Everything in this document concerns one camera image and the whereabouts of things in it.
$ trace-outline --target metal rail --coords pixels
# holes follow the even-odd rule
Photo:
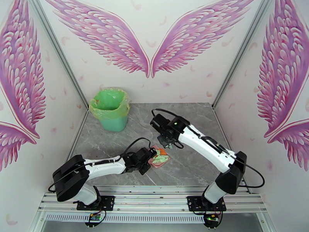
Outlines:
[[[202,195],[205,187],[201,186],[103,186],[98,187],[101,195],[115,196],[114,210],[109,215],[127,214],[179,214],[191,215],[187,206],[187,196]],[[263,213],[267,212],[259,194],[249,194],[240,188],[236,194],[224,197],[225,213]],[[74,200],[58,202],[56,195],[46,193],[38,211],[58,213],[80,213]]]
[[[29,3],[31,4],[34,12],[36,13],[37,17],[39,18],[39,20],[42,23],[42,27],[44,28],[45,32],[46,32],[46,36],[49,39],[51,45],[53,46],[56,54],[58,55],[58,58],[64,68],[64,70],[66,71],[69,79],[71,80],[75,90],[77,91],[77,94],[79,95],[83,105],[86,107],[86,109],[88,109],[88,101],[83,93],[83,91],[81,90],[78,81],[74,75],[74,72],[68,62],[68,59],[65,56],[65,53],[63,52],[61,45],[53,31],[53,28],[51,27],[51,24],[49,22],[49,20],[47,19],[47,16],[43,10],[43,7],[40,3],[39,0],[28,0]]]
[[[252,20],[252,23],[247,31],[247,34],[244,37],[244,40],[236,54],[236,57],[228,71],[228,74],[226,75],[220,89],[219,92],[217,94],[217,96],[215,97],[215,100],[212,104],[212,107],[216,108],[221,97],[223,96],[226,88],[229,85],[230,80],[232,79],[238,65],[240,64],[242,58],[244,57],[244,54],[247,50],[247,48],[249,47],[250,41],[253,38],[254,34],[257,31],[257,28],[261,22],[261,19],[263,18],[263,16],[265,15],[265,12],[267,11],[268,7],[270,6],[270,3],[272,2],[272,0],[262,0],[261,4]]]

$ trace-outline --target feather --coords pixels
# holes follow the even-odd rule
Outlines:
[[[293,122],[282,127],[272,136],[268,143],[279,141],[284,144],[287,150],[289,161],[303,167],[305,171],[309,169],[309,119]]]
[[[172,25],[151,60],[151,76],[172,72],[194,60],[229,32],[253,0],[222,0],[190,11]]]
[[[26,0],[15,0],[0,34],[1,90],[19,125],[34,137],[44,117],[43,68],[37,32]]]
[[[149,59],[128,24],[116,14],[76,0],[46,0],[72,33],[129,73],[141,70],[149,77]]]
[[[0,122],[0,171],[16,162],[20,146],[26,142],[36,144],[36,141],[25,131],[13,124]]]
[[[308,79],[309,39],[306,25],[291,0],[276,0],[275,15],[266,27],[260,65],[259,116],[268,122],[264,137],[274,134],[290,117]]]

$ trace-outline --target pink feather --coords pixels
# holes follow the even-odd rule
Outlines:
[[[210,48],[242,19],[252,1],[222,0],[178,18],[151,60],[151,76],[159,70],[178,70]]]
[[[116,14],[76,0],[46,0],[72,33],[120,69],[149,77],[149,59],[128,24]]]
[[[287,122],[308,79],[306,25],[291,0],[275,1],[263,44],[257,104],[259,116],[268,122],[267,137]]]
[[[300,120],[282,127],[268,143],[279,141],[287,150],[289,161],[309,169],[309,119]]]
[[[37,32],[26,0],[15,0],[0,34],[1,90],[19,125],[34,137],[44,117],[43,68]]]
[[[36,144],[36,141],[25,133],[25,131],[13,124],[0,122],[0,171],[16,162],[20,146],[26,142]]]

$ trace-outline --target green trash can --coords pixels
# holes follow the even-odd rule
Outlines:
[[[122,131],[128,121],[129,96],[122,89],[107,88],[95,95],[89,109],[105,130]]]

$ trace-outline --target marble tabletop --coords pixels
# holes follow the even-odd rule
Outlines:
[[[105,131],[100,122],[89,113],[81,131],[73,155],[81,154],[85,159],[103,159],[121,154],[126,147],[139,137],[151,140],[160,146],[159,133],[150,126],[151,110],[166,109],[189,120],[199,131],[211,136],[226,146],[219,125],[208,103],[173,104],[131,104],[126,128],[119,133]],[[145,140],[137,142],[130,150],[147,147]],[[159,168],[151,168],[143,176],[138,172],[108,175],[95,178],[89,183],[103,185],[179,185],[206,186],[212,183],[219,171],[202,155],[189,146],[183,149],[166,149],[170,160]]]

